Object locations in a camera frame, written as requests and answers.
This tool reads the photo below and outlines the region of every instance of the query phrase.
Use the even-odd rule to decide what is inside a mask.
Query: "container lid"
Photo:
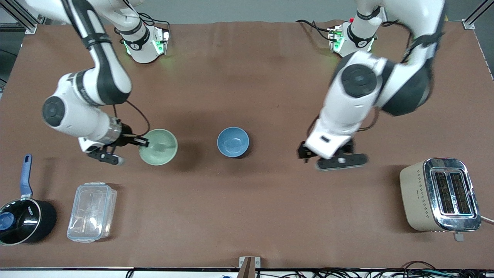
[[[67,237],[93,242],[101,238],[109,214],[112,189],[104,183],[80,185],[76,191]]]

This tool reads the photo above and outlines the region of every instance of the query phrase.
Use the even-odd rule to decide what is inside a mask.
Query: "gray floor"
[[[449,20],[461,20],[482,0],[446,0]],[[136,7],[156,19],[171,24],[213,23],[218,21],[293,22],[297,19],[317,22],[347,19],[355,15],[355,3],[350,0],[146,0]],[[0,22],[5,22],[0,11]],[[494,7],[475,23],[476,34],[484,50],[487,63],[494,67]],[[17,54],[23,33],[0,32],[0,49]],[[8,81],[15,56],[0,51],[0,78]]]

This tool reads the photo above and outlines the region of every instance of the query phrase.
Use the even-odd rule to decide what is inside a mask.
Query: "blue bowl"
[[[239,157],[247,151],[249,140],[245,130],[238,127],[229,127],[219,134],[216,143],[223,155]]]

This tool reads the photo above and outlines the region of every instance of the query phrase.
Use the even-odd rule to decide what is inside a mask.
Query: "toaster slot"
[[[472,214],[470,202],[468,201],[468,195],[466,194],[463,175],[456,172],[450,173],[450,176],[453,184],[454,195],[456,196],[456,203],[458,204],[458,211],[461,214]]]
[[[454,213],[453,202],[451,200],[451,192],[446,179],[446,173],[435,172],[436,185],[439,192],[439,200],[441,202],[441,210],[444,214]]]

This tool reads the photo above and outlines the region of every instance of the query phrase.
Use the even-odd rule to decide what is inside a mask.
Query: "green bowl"
[[[164,129],[155,129],[143,136],[149,145],[139,147],[139,155],[147,164],[159,166],[172,160],[177,154],[178,142],[173,133]]]

